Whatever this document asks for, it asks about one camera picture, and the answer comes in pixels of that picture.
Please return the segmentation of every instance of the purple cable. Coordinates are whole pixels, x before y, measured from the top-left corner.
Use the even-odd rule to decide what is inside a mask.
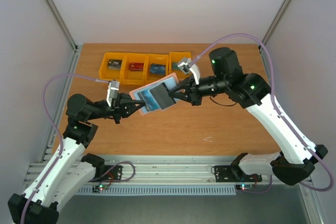
[[[214,43],[212,43],[210,46],[208,46],[200,55],[198,55],[194,60],[192,60],[190,62],[190,67],[195,64],[207,51],[209,51],[209,49],[211,49],[212,47],[214,47],[216,44],[226,40],[226,39],[230,39],[230,38],[234,38],[234,37],[246,37],[246,38],[250,38],[252,40],[254,40],[256,43],[258,43],[264,50],[264,52],[266,53],[266,56],[268,58],[268,62],[269,62],[269,68],[270,68],[270,75],[271,75],[271,102],[272,105],[274,107],[274,109],[277,111],[278,115],[282,118],[282,120],[286,123],[286,125],[290,128],[290,130],[293,132],[293,134],[298,138],[298,140],[300,141],[300,143],[307,148],[307,150],[311,153],[311,155],[313,155],[313,157],[315,157],[317,159],[318,162],[320,162],[320,164],[323,166],[323,168],[325,169],[325,171],[328,173],[329,177],[330,177],[330,184],[328,187],[326,188],[314,188],[312,186],[309,186],[303,182],[300,182],[301,185],[311,189],[311,190],[315,190],[315,191],[329,191],[333,186],[334,186],[334,177],[332,175],[332,171],[330,170],[330,168],[327,166],[327,164],[314,152],[310,149],[310,147],[306,144],[306,142],[303,140],[303,138],[300,136],[300,134],[294,129],[294,127],[288,122],[288,120],[281,115],[281,111],[279,110],[278,106],[275,103],[275,84],[274,84],[274,68],[273,68],[273,62],[271,59],[271,56],[266,48],[266,46],[264,45],[264,43],[259,40],[258,38],[249,35],[249,34],[230,34],[227,35],[223,38],[220,38],[218,40],[216,40]]]
[[[239,190],[239,191],[241,191],[242,193],[247,193],[247,194],[264,194],[264,193],[267,193],[271,189],[272,182],[273,182],[273,178],[272,178],[272,175],[270,175],[268,187],[264,191],[246,191],[246,190]]]
[[[122,180],[113,180],[113,182],[127,182],[127,181],[131,180],[131,179],[135,176],[135,166],[134,166],[131,162],[129,162],[129,161],[122,161],[122,162],[119,162],[119,163],[113,165],[113,166],[110,167],[110,168],[109,168],[103,175],[101,175],[100,178],[104,177],[104,176],[105,176],[107,173],[109,173],[113,168],[115,168],[116,166],[121,165],[121,164],[128,164],[128,165],[132,166],[132,168],[133,168],[133,173],[132,173],[132,175],[131,175],[129,178],[122,179]],[[90,180],[89,182],[95,182],[96,180],[99,180],[100,178],[94,178],[94,179]]]
[[[91,77],[87,77],[87,76],[82,76],[80,74],[74,74],[74,73],[63,73],[63,74],[59,74],[57,76],[54,76],[52,77],[49,81],[47,81],[47,83],[44,85],[44,88],[43,88],[43,96],[42,96],[42,103],[43,103],[43,108],[49,118],[49,121],[51,122],[51,125],[53,126],[53,128],[55,129],[56,131],[56,134],[58,135],[59,137],[59,152],[58,152],[58,157],[55,158],[55,160],[53,161],[53,163],[50,165],[50,167],[48,168],[48,170],[46,171],[46,173],[44,174],[44,176],[41,178],[41,180],[37,183],[36,187],[35,187],[35,191],[32,192],[32,194],[30,195],[30,197],[28,198],[24,208],[23,208],[23,211],[22,211],[22,214],[21,214],[21,220],[20,220],[20,224],[24,224],[25,223],[25,217],[26,217],[26,212],[27,212],[27,209],[28,209],[28,206],[32,200],[32,198],[34,197],[36,191],[40,188],[41,184],[43,183],[43,181],[46,179],[46,177],[49,175],[49,173],[51,172],[51,170],[53,169],[53,167],[56,165],[57,161],[59,160],[59,157],[62,155],[62,152],[63,152],[63,138],[62,138],[62,135],[61,133],[59,132],[59,130],[57,129],[57,126],[56,124],[53,122],[48,110],[47,110],[47,106],[46,106],[46,99],[45,99],[45,96],[46,96],[46,90],[47,90],[47,87],[49,86],[49,84],[60,78],[60,77],[80,77],[80,78],[83,78],[83,79],[87,79],[87,80],[91,80],[91,81],[96,81],[96,82],[105,82],[105,83],[109,83],[109,81],[104,81],[104,80],[100,80],[100,79],[96,79],[96,78],[91,78]]]

